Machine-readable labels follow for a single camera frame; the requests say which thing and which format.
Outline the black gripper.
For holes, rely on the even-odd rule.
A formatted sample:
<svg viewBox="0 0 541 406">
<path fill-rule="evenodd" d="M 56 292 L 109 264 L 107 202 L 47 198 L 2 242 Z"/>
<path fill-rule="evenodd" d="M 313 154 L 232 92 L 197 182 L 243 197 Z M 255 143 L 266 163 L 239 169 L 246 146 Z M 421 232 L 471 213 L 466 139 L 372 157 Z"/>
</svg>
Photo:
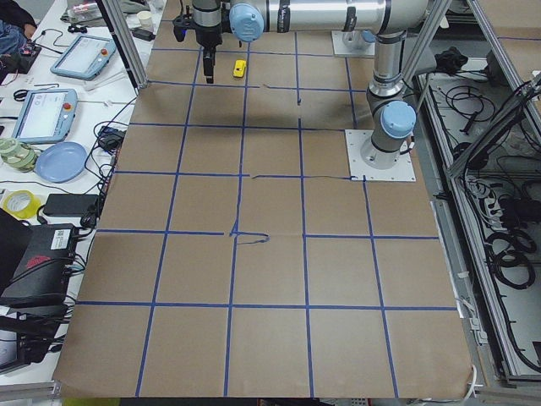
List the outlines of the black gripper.
<svg viewBox="0 0 541 406">
<path fill-rule="evenodd" d="M 214 82 L 216 49 L 222 44 L 221 24 L 214 26 L 196 25 L 196 40 L 204 49 L 203 68 L 207 83 Z"/>
</svg>

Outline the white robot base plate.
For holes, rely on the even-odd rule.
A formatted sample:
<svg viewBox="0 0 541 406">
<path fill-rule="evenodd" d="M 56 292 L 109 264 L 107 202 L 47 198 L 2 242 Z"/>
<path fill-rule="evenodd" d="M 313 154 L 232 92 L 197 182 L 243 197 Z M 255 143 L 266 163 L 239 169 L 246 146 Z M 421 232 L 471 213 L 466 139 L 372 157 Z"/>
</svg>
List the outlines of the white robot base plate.
<svg viewBox="0 0 541 406">
<path fill-rule="evenodd" d="M 399 151 L 382 152 L 373 146 L 372 133 L 368 129 L 345 130 L 350 178 L 354 181 L 415 182 L 407 142 L 402 142 Z"/>
</svg>

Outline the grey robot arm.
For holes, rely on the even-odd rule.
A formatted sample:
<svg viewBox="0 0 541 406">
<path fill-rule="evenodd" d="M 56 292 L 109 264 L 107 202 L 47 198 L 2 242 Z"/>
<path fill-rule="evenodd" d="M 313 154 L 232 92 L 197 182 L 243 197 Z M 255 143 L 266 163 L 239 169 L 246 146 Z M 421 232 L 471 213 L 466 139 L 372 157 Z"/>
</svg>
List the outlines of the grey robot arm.
<svg viewBox="0 0 541 406">
<path fill-rule="evenodd" d="M 214 79 L 222 34 L 252 42 L 265 32 L 367 30 L 375 35 L 374 73 L 369 91 L 380 97 L 402 89 L 402 55 L 407 29 L 424 17 L 426 1 L 193 1 L 173 21 L 177 41 L 193 30 L 204 48 L 204 75 Z"/>
<path fill-rule="evenodd" d="M 402 60 L 406 31 L 375 37 L 373 77 L 367 101 L 374 131 L 361 154 L 369 164 L 393 162 L 417 121 L 414 109 L 403 100 Z"/>
</svg>

